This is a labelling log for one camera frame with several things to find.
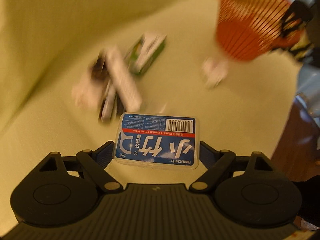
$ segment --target wooden floor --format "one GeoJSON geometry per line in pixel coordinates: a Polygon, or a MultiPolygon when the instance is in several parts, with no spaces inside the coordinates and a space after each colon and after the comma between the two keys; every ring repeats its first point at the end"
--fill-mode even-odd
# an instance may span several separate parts
{"type": "Polygon", "coordinates": [[[295,99],[284,132],[271,158],[291,181],[305,181],[320,175],[320,150],[316,150],[320,129],[295,99]]]}

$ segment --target white crumpled object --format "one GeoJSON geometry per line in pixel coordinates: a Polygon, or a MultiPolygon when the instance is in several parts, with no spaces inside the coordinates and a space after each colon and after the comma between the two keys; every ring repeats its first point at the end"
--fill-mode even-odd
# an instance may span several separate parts
{"type": "Polygon", "coordinates": [[[81,77],[78,84],[71,90],[71,96],[76,106],[91,110],[97,110],[102,103],[107,82],[91,79],[91,71],[87,70],[81,77]]]}
{"type": "Polygon", "coordinates": [[[221,60],[215,61],[213,58],[208,58],[201,68],[202,75],[204,76],[205,86],[213,88],[217,86],[228,75],[228,61],[221,60]]]}

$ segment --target red stripe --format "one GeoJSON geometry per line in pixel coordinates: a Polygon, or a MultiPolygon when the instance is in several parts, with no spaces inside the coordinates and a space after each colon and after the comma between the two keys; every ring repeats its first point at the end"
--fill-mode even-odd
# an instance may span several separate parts
{"type": "Polygon", "coordinates": [[[186,132],[151,131],[151,130],[128,129],[128,128],[123,128],[122,130],[124,132],[149,134],[149,135],[163,135],[163,136],[190,137],[190,138],[196,137],[194,133],[186,133],[186,132]]]}

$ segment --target blue label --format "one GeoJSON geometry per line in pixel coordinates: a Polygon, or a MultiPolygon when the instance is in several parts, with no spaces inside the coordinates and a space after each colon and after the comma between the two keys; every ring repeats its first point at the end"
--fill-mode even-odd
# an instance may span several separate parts
{"type": "Polygon", "coordinates": [[[191,117],[124,114],[116,157],[192,166],[196,120],[191,117]]]}

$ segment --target red plastic basket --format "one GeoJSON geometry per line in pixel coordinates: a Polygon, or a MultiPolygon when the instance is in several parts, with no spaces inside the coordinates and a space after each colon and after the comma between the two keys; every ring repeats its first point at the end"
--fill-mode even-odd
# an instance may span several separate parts
{"type": "Polygon", "coordinates": [[[252,60],[274,47],[291,47],[301,30],[281,38],[281,18],[289,0],[221,0],[217,40],[238,60],[252,60]]]}

